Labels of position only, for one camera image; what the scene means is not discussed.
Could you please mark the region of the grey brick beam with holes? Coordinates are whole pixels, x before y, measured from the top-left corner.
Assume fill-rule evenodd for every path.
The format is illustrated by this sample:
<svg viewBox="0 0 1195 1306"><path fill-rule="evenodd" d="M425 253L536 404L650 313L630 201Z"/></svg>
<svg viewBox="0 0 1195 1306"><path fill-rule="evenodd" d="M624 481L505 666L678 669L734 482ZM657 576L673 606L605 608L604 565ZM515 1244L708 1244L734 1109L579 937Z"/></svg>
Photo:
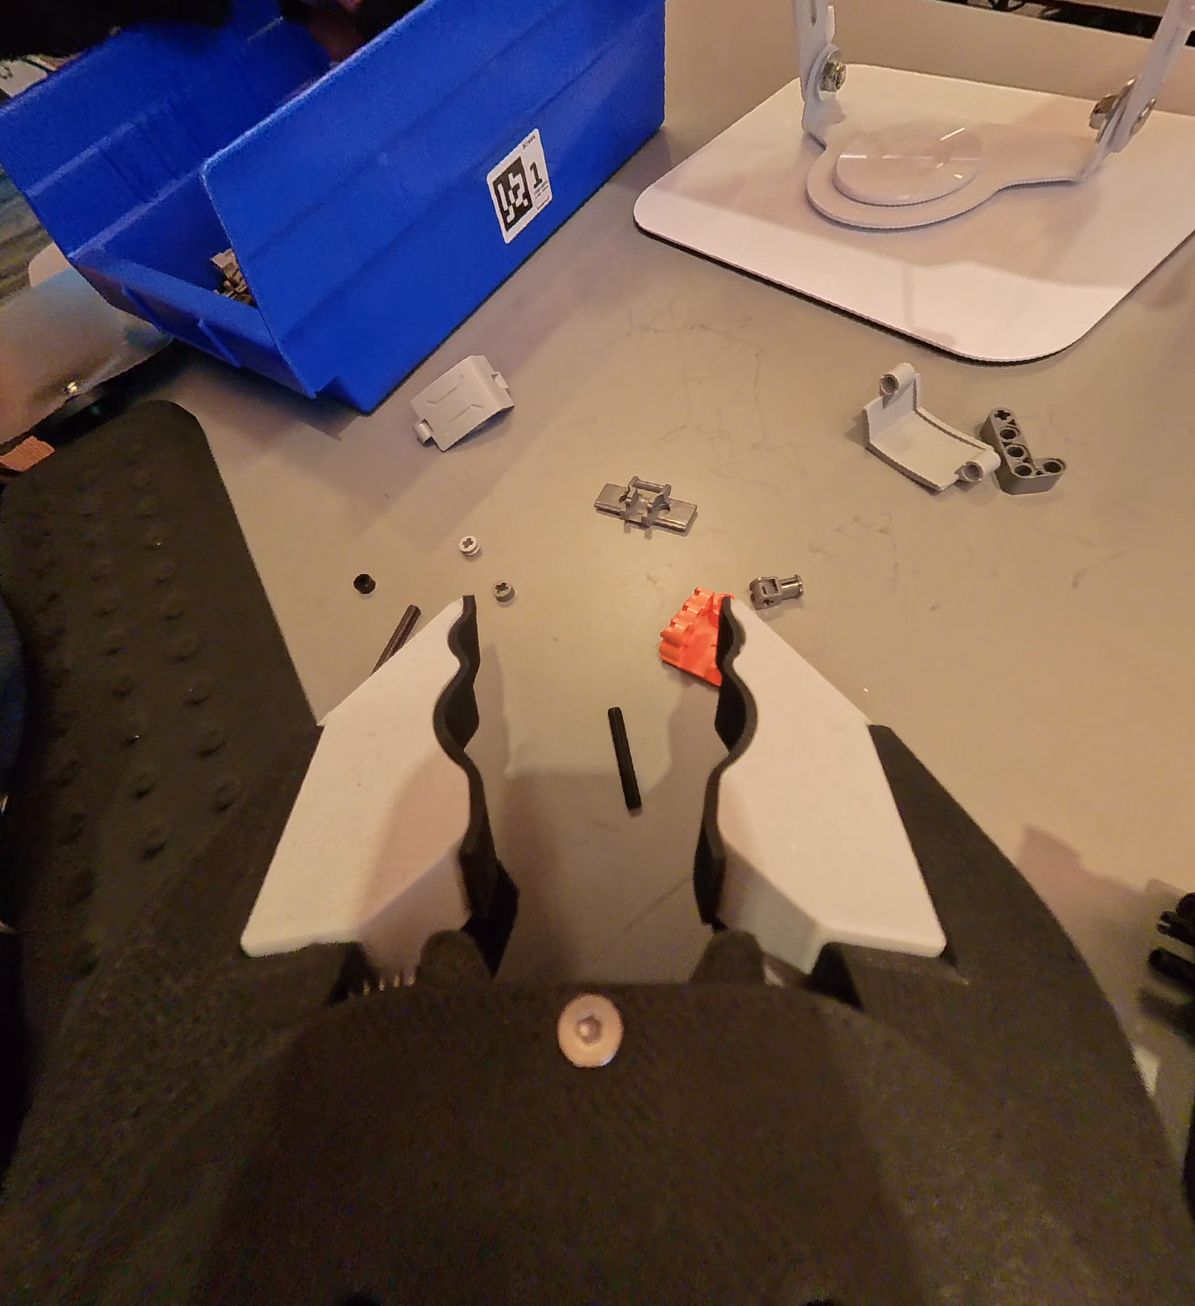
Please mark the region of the grey brick beam with holes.
<svg viewBox="0 0 1195 1306"><path fill-rule="evenodd" d="M1004 405L987 408L978 441L997 451L993 481L1006 494L1046 492L1062 481L1066 462L1035 456L1015 415Z"/></svg>

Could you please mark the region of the blue bin with square tag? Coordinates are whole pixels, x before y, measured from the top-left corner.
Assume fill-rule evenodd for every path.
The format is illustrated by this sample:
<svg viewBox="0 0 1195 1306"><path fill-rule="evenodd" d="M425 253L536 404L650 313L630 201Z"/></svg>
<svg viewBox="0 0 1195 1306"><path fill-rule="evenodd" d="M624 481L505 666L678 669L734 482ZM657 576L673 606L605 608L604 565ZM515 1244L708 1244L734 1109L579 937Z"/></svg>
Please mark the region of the blue bin with square tag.
<svg viewBox="0 0 1195 1306"><path fill-rule="evenodd" d="M0 108L119 310L368 412L666 120L666 3L418 3L346 62L278 3L145 23ZM259 309L215 293L233 250Z"/></svg>

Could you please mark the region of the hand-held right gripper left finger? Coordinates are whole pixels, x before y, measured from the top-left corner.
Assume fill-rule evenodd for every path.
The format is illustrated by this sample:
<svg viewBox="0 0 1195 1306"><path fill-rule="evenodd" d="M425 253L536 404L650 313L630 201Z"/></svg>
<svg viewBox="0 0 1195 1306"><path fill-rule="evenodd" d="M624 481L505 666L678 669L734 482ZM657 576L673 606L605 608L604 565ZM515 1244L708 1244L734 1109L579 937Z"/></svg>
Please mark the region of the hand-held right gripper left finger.
<svg viewBox="0 0 1195 1306"><path fill-rule="evenodd" d="M240 948L356 944L378 977L418 969L460 930L498 972L517 887L497 856L484 775L476 602L442 606L319 723Z"/></svg>

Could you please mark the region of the white book stand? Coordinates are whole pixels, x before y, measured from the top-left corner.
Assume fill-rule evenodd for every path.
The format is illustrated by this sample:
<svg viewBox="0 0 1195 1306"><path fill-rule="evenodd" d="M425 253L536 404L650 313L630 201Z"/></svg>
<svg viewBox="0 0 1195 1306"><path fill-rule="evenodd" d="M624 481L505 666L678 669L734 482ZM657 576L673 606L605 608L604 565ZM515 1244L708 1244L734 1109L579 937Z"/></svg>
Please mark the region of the white book stand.
<svg viewBox="0 0 1195 1306"><path fill-rule="evenodd" d="M790 3L798 78L657 179L644 234L977 362L1066 352L1195 234L1195 118L1156 111L1195 3L1072 95L846 63Z"/></svg>

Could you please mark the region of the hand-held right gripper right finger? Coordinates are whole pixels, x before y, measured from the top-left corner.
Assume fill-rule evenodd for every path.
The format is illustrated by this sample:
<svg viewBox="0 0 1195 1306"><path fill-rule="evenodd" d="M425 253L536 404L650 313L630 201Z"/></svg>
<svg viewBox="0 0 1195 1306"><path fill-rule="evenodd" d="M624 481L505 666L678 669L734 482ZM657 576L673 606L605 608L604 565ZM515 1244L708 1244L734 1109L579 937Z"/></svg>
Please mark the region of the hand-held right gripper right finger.
<svg viewBox="0 0 1195 1306"><path fill-rule="evenodd" d="M788 969L825 944L940 958L948 944L871 723L751 606L719 600L724 757L706 780L692 898Z"/></svg>

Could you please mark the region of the light grey flat brick panel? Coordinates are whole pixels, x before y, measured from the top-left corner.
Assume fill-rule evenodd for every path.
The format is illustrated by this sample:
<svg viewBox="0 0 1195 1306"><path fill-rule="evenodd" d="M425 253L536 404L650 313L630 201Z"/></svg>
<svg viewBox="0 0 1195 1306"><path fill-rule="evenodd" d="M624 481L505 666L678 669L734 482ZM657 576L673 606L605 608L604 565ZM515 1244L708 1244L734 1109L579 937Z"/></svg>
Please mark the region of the light grey flat brick panel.
<svg viewBox="0 0 1195 1306"><path fill-rule="evenodd" d="M511 408L509 377L484 353L468 353L412 398L412 432L422 445L446 451Z"/></svg>

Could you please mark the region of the black axle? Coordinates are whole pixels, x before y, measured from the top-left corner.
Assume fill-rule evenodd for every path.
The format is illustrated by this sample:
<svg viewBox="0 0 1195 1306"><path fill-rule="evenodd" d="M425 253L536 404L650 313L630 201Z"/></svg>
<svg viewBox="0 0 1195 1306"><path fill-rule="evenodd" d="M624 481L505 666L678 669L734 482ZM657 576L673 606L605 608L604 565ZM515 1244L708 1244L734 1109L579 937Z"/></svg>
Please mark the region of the black axle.
<svg viewBox="0 0 1195 1306"><path fill-rule="evenodd" d="M619 705L605 708L605 726L608 726L608 735L614 735L614 754L616 754L621 799L624 799L628 809L640 809L637 771L633 771L633 757L630 757L624 714L621 714Z"/></svg>

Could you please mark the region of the orange brick panel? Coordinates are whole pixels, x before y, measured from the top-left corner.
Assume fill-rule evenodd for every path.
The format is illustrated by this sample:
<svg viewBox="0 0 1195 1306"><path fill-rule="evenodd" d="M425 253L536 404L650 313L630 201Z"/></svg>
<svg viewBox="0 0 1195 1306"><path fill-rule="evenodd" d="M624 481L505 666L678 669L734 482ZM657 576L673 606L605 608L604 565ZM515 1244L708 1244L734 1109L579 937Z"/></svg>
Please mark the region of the orange brick panel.
<svg viewBox="0 0 1195 1306"><path fill-rule="evenodd" d="M719 685L717 669L717 627L719 606L730 600L730 590L692 589L681 608L659 632L659 658L667 669L678 669L691 676L698 676L710 685Z"/></svg>

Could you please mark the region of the grey track link piece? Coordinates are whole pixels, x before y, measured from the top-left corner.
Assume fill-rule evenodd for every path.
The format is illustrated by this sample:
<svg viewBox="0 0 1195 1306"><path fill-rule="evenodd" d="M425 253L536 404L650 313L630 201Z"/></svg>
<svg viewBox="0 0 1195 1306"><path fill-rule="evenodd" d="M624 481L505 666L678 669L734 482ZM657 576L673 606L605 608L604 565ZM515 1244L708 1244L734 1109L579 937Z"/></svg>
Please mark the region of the grey track link piece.
<svg viewBox="0 0 1195 1306"><path fill-rule="evenodd" d="M624 482L604 482L593 497L593 511L633 529L688 532L698 513L698 504L673 497L667 482L628 476Z"/></svg>

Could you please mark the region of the black pin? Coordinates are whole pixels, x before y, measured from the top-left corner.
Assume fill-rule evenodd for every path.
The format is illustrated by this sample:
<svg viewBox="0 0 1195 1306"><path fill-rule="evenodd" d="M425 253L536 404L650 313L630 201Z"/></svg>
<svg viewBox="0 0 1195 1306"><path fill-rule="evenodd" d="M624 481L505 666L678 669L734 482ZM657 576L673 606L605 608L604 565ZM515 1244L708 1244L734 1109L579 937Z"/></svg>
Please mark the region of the black pin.
<svg viewBox="0 0 1195 1306"><path fill-rule="evenodd" d="M373 666L373 674L375 674L375 672L378 672L387 658L394 658L394 655L398 655L398 649L404 649L404 644L412 637L412 632L416 632L418 619L422 619L422 608L418 608L416 602L408 602L408 606L404 608L404 615L398 619L398 625L394 625L390 637L384 641L384 645L381 645L381 653L378 653L378 658L375 658L375 666Z"/></svg>

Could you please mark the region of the light grey curved brick panel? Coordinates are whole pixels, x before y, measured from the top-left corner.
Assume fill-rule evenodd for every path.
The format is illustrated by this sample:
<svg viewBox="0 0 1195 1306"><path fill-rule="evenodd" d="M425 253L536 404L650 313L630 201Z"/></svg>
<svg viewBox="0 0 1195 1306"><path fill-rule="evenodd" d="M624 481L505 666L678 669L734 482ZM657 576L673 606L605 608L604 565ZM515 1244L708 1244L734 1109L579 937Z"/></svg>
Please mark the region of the light grey curved brick panel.
<svg viewBox="0 0 1195 1306"><path fill-rule="evenodd" d="M922 374L899 362L879 374L863 408L865 445L931 492L966 487L997 472L997 451L922 405Z"/></svg>

